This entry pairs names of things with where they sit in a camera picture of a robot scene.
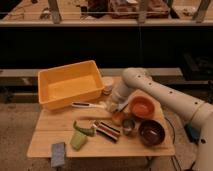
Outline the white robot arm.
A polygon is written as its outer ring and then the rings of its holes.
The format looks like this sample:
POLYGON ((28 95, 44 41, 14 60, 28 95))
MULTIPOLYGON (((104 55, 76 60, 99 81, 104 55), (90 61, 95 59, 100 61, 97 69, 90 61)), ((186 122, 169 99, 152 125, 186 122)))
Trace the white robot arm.
POLYGON ((107 107, 115 111, 135 90, 149 94, 200 131, 195 171, 213 171, 213 104, 155 82, 144 68, 126 68, 107 107))

